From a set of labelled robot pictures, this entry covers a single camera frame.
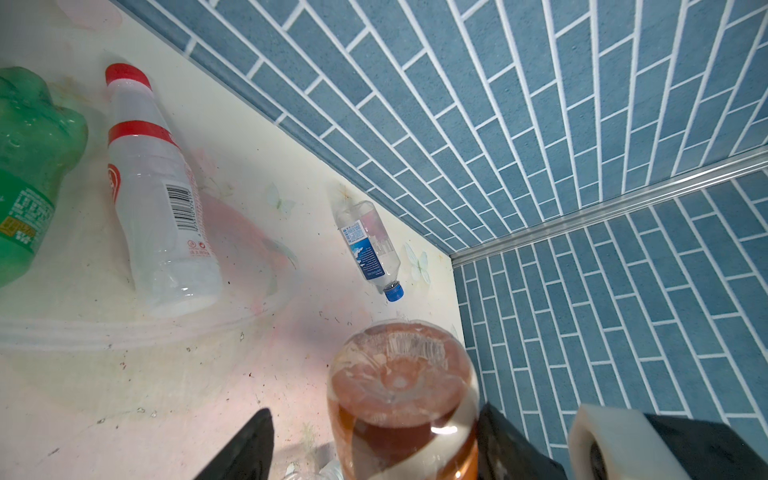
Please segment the clear bottle blue cap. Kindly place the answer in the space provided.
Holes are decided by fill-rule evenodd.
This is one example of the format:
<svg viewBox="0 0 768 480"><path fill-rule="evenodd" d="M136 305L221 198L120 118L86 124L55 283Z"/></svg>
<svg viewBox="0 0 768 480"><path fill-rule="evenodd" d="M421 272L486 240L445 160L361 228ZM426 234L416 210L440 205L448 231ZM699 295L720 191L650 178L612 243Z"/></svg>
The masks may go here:
<svg viewBox="0 0 768 480"><path fill-rule="evenodd" d="M389 302L402 299L401 261L374 204L362 201L344 208L335 214L335 221L365 280Z"/></svg>

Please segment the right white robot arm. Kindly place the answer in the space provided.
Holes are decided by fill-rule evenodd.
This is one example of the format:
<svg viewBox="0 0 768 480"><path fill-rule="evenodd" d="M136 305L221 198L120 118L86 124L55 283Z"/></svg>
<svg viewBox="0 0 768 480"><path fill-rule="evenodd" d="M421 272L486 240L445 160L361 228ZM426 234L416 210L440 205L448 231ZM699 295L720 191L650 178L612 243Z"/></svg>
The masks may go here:
<svg viewBox="0 0 768 480"><path fill-rule="evenodd" d="M765 479L767 462L723 423L592 404L568 434L576 479Z"/></svg>

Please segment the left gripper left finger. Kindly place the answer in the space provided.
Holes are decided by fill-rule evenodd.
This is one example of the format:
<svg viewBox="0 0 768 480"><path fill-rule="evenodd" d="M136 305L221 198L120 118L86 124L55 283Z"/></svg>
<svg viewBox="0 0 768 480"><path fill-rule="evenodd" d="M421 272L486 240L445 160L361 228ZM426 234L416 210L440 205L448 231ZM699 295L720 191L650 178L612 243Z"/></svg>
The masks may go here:
<svg viewBox="0 0 768 480"><path fill-rule="evenodd" d="M195 480L267 480L275 432L271 412L259 410L227 445L198 473Z"/></svg>

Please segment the green plastic bottle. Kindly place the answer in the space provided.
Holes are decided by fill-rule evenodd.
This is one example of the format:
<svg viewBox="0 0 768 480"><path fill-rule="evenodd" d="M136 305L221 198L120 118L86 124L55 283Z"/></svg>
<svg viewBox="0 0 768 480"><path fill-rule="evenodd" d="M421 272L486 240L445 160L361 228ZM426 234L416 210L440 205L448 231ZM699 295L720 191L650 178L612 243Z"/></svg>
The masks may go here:
<svg viewBox="0 0 768 480"><path fill-rule="evenodd" d="M46 82L23 67L1 70L1 285L38 253L64 177L88 141L83 115L53 103Z"/></svg>

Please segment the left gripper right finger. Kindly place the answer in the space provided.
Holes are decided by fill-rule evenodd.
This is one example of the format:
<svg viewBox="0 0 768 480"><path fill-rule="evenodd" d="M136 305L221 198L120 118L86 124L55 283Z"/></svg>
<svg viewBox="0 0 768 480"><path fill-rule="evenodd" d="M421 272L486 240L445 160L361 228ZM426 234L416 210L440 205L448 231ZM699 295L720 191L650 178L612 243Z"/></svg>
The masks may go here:
<svg viewBox="0 0 768 480"><path fill-rule="evenodd" d="M480 412L477 441L479 479L567 479L560 463L540 453L490 403Z"/></svg>

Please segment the white bottle red cap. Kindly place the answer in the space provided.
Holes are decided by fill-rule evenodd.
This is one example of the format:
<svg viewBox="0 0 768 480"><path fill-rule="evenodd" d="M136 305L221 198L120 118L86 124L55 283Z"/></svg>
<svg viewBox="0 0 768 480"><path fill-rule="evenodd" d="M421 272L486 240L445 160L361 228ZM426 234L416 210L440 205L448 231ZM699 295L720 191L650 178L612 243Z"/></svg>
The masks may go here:
<svg viewBox="0 0 768 480"><path fill-rule="evenodd" d="M105 70L108 177L138 300L156 318L203 310L223 291L194 174L148 77L127 63Z"/></svg>

